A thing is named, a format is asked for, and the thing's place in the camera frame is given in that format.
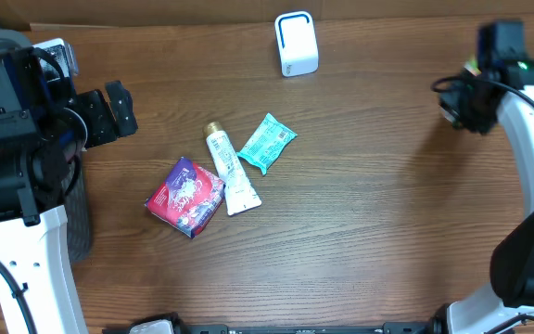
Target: wood grain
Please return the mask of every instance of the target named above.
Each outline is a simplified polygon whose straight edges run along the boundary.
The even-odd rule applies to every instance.
[[[428,87],[491,19],[317,22],[320,68],[292,79],[270,23],[29,34],[74,45],[79,91],[121,79],[139,122],[85,157],[95,245],[73,273],[91,332],[169,311],[231,326],[426,320],[486,282],[523,219],[511,149],[499,128],[453,131]],[[193,240],[146,211],[179,157],[214,171],[205,124],[241,148],[267,112],[299,137],[264,177],[244,164],[260,208],[223,205]]]
[[[50,24],[50,23],[31,23],[30,31],[31,32],[48,32],[48,31],[58,31],[58,30],[92,30],[92,29],[106,29],[106,28],[116,28],[109,26],[85,26],[85,25],[75,25],[75,24]]]

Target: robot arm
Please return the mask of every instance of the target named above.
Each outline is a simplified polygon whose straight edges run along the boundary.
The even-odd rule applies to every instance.
[[[64,41],[32,46],[19,32],[0,31],[0,303],[13,334],[87,333],[70,270],[65,198],[83,148],[137,130],[120,82],[106,85],[111,108],[100,91],[78,95],[75,74]]]
[[[521,316],[534,316],[534,107],[515,94],[534,101],[534,60],[526,54],[522,29],[522,23],[512,21],[482,28],[479,68],[440,90],[440,105],[455,127],[485,134],[495,123],[502,125],[514,152],[527,219],[494,251],[490,283],[441,309],[438,333],[502,332],[519,324]],[[504,91],[500,84],[515,91]]]

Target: red package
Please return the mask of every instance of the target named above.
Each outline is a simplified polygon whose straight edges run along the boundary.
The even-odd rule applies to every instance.
[[[161,220],[194,238],[223,200],[224,182],[187,158],[174,165],[147,208]]]

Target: white box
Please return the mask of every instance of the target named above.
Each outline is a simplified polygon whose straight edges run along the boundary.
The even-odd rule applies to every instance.
[[[280,15],[275,20],[275,35],[285,77],[318,69],[319,50],[311,14],[298,11]]]

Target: black cable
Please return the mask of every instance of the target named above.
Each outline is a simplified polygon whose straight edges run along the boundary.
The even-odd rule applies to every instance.
[[[493,328],[492,330],[487,331],[485,334],[500,333],[503,330],[506,330],[507,328],[510,328],[511,326],[515,325],[517,322],[519,321],[524,322],[526,320],[534,321],[534,316],[533,315],[517,315],[514,318],[504,322],[503,324]]]
[[[80,160],[80,157],[74,156],[73,157],[73,176],[71,177],[70,183],[67,185],[67,189],[65,189],[65,197],[67,197],[73,188],[75,188],[75,185],[78,183],[78,179],[80,178],[80,172],[82,171],[82,160]]]
[[[432,91],[436,92],[436,93],[446,93],[446,92],[450,92],[452,91],[452,89],[442,89],[442,88],[438,88],[439,85],[441,84],[445,84],[445,83],[451,83],[451,82],[455,82],[455,81],[460,81],[460,82],[464,82],[464,83],[484,83],[484,84],[491,84],[493,86],[496,86],[498,88],[501,88],[507,92],[510,92],[520,98],[522,98],[525,102],[527,102],[533,109],[534,109],[534,100],[530,97],[528,97],[527,95],[525,95],[524,93],[520,92],[519,90],[507,85],[507,84],[504,84],[504,83],[499,83],[499,82],[495,82],[495,81],[492,81],[492,80],[487,80],[487,79],[481,79],[481,78],[477,78],[477,77],[461,77],[461,76],[452,76],[452,77],[446,77],[446,78],[442,78],[442,79],[438,79],[436,80],[434,83],[432,83],[431,85],[431,89]]]
[[[63,74],[63,70],[61,69],[61,66],[59,65],[59,63],[48,52],[44,51],[41,48],[35,47],[32,50],[32,53],[37,58],[51,65],[51,67],[53,67],[53,69],[55,69],[55,71],[59,75],[59,81],[61,85],[61,92],[63,94],[63,98],[61,98],[61,100],[57,103],[57,106],[59,108],[64,108],[65,106],[67,106],[71,98],[71,86],[70,86],[68,78],[66,78],[65,75]]]
[[[16,279],[14,279],[11,273],[9,273],[7,268],[1,262],[0,262],[0,275],[4,278],[6,283],[9,285],[12,296],[18,302],[19,309],[21,310],[22,316],[24,316],[24,321],[26,322],[26,328],[28,329],[28,333],[36,334],[36,325],[34,325],[34,319],[32,318],[30,308],[28,307],[26,298],[24,298],[24,291],[26,289],[26,286],[24,286],[24,289],[20,288],[18,285],[18,282],[16,282]]]
[[[85,121],[83,120],[82,116],[80,116],[79,113],[75,112],[75,110],[73,109],[70,109],[70,108],[63,108],[62,109],[64,112],[67,112],[68,114],[71,115],[71,117],[74,117],[74,118],[77,118],[78,121],[80,122],[80,124],[83,126],[83,136],[84,136],[84,139],[83,139],[83,144],[82,144],[82,147],[81,148],[78,148],[79,150],[82,150],[82,148],[85,147],[85,144],[87,143],[88,141],[88,137],[89,137],[89,134],[88,134],[88,126],[85,124]]]

